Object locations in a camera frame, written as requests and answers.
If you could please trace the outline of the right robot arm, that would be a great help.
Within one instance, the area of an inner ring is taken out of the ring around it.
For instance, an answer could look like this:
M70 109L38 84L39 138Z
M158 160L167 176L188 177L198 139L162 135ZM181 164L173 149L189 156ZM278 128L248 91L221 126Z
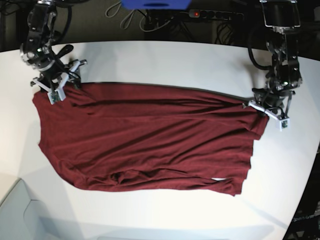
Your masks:
M52 46L59 44L72 20L72 7L83 3L82 0L38 0L27 17L28 34L20 46L22 61L39 72L30 85L37 85L41 91L46 91L50 103L64 101L66 94L64 87L72 83L75 88L81 87L80 67L86 65L87 60L71 60L65 64L61 58L73 51L74 46L65 45L58 53ZM67 9L67 20L62 32L55 30L58 16L57 8Z

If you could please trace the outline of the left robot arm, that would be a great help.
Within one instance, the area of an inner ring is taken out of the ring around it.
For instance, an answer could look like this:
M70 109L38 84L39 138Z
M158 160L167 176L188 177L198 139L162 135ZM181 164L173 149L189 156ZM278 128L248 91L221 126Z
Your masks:
M266 47L271 53L271 65L257 63L253 55L252 39L261 27L257 24L248 35L247 49L252 64L266 71L263 88L253 88L254 98L248 106L276 121L280 131L290 126L288 112L295 89L302 82L298 60L296 30L301 26L296 0L262 0L263 26L269 29Z

